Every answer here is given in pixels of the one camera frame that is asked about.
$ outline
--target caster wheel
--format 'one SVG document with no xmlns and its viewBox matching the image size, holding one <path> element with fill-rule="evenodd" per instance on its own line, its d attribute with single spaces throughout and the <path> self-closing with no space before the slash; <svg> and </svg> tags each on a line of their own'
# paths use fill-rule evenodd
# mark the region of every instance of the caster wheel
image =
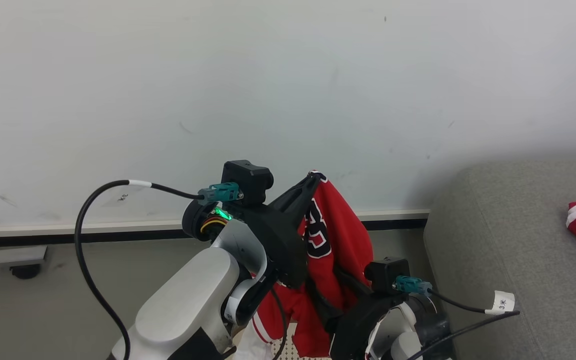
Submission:
<svg viewBox="0 0 576 360">
<path fill-rule="evenodd" d="M 41 264 L 10 266 L 12 274 L 21 280 L 32 279 L 41 271 Z"/>
</svg>

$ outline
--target gray sofa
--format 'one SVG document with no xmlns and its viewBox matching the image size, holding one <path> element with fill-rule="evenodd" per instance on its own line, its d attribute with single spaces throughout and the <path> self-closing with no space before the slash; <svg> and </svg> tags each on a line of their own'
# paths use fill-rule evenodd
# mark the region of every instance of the gray sofa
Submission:
<svg viewBox="0 0 576 360">
<path fill-rule="evenodd" d="M 441 294 L 490 309 L 512 292 L 521 315 L 455 339 L 458 360 L 576 360 L 576 161 L 496 162 L 462 171 L 434 203 L 425 248 Z M 485 319 L 444 304 L 451 328 Z"/>
</svg>

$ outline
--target white wall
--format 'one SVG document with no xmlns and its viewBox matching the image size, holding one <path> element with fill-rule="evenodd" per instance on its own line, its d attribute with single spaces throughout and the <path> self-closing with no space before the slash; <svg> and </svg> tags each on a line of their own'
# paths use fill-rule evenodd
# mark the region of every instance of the white wall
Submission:
<svg viewBox="0 0 576 360">
<path fill-rule="evenodd" d="M 569 152 L 576 0 L 0 0 L 0 226 L 241 158 L 272 197 L 316 168 L 356 210 L 427 208 L 469 164 Z M 186 204 L 134 198 L 89 221 Z"/>
</svg>

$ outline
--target baseboard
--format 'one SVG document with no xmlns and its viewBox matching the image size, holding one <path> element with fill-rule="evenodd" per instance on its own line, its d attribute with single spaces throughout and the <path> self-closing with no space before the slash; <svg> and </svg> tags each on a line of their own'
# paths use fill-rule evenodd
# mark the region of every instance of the baseboard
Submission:
<svg viewBox="0 0 576 360">
<path fill-rule="evenodd" d="M 415 229 L 426 225 L 429 210 L 383 210 L 356 213 L 367 230 Z M 0 247 L 73 243 L 74 225 L 0 227 Z M 83 242 L 185 239 L 180 220 L 91 223 Z"/>
</svg>

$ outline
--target yellow ring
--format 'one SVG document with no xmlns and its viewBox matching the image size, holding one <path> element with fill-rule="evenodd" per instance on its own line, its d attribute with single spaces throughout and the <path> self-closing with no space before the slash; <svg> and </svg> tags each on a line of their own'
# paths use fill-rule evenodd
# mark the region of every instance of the yellow ring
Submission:
<svg viewBox="0 0 576 360">
<path fill-rule="evenodd" d="M 199 229 L 200 233 L 204 232 L 204 229 L 206 228 L 206 226 L 210 225 L 210 224 L 214 224 L 214 223 L 218 223 L 221 224 L 223 226 L 226 226 L 226 222 L 225 221 L 221 221 L 220 219 L 213 219 L 211 221 L 208 221 L 207 223 L 204 223 L 203 226 L 201 226 L 201 228 Z"/>
</svg>

